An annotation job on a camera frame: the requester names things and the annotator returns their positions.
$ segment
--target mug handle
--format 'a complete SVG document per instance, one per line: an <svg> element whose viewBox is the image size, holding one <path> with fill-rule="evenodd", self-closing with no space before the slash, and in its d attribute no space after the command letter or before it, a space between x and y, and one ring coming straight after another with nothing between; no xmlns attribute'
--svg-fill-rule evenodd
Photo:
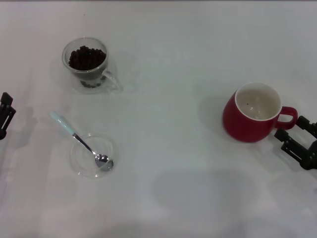
<svg viewBox="0 0 317 238"><path fill-rule="evenodd" d="M111 81L111 89L112 91L116 91L116 92L122 92L123 87L121 85L121 83L119 82L118 78L116 76L113 75L113 73L111 73L109 70L105 69L103 71L103 76L105 76L106 78L108 78Z"/></svg>
<svg viewBox="0 0 317 238"><path fill-rule="evenodd" d="M277 121L275 128L277 128L277 129L281 128L284 130L292 129L297 122L298 115L297 115L296 109L291 108L291 107L282 107L280 114L292 116L293 119L291 121L288 121L288 122Z"/></svg>

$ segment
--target metal spoon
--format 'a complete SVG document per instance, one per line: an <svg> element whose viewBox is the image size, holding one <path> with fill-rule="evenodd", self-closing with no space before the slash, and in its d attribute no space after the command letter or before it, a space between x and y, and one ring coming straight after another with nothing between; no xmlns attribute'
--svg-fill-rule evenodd
<svg viewBox="0 0 317 238"><path fill-rule="evenodd" d="M80 138L76 131L73 129L73 127L64 120L59 114L56 112L50 112L50 117L57 122L63 129L65 129L69 134L71 134L77 141L79 141L82 145L84 145L95 157L95 161L97 166L100 168L107 164L107 166L104 166L102 168L103 171L108 171L113 168L113 160L110 159L107 155L103 154L97 154L95 151L93 151L89 145L85 141L83 141L82 138Z"/></svg>

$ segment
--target white table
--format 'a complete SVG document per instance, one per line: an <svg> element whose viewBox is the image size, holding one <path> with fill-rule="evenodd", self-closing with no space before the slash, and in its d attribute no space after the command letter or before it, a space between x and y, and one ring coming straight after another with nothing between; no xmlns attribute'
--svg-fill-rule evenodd
<svg viewBox="0 0 317 238"><path fill-rule="evenodd" d="M17 114L0 141L1 238L315 238L317 171L273 137L231 139L234 90L267 82L317 121L315 2L1 2L0 91ZM71 40L110 51L121 94L72 90ZM56 110L118 144L115 170L81 178ZM313 137L294 128L309 145Z"/></svg>

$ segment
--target red mug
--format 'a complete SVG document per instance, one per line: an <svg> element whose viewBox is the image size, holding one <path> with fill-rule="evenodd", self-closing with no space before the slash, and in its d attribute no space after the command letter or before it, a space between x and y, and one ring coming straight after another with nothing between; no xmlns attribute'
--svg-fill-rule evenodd
<svg viewBox="0 0 317 238"><path fill-rule="evenodd" d="M280 114L290 115L289 122L278 121ZM273 128L291 129L297 121L295 108L282 107L279 94L264 83L251 82L239 88L224 108L225 130L243 142L257 142Z"/></svg>

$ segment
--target light blue spoon handle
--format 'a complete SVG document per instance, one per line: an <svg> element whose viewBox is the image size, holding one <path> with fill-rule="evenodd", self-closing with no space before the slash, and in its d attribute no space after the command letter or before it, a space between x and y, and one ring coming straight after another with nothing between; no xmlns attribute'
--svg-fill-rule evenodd
<svg viewBox="0 0 317 238"><path fill-rule="evenodd" d="M65 129L69 134L73 135L76 134L74 128L65 121L59 114L56 112L50 112L50 117L57 122L63 129Z"/></svg>

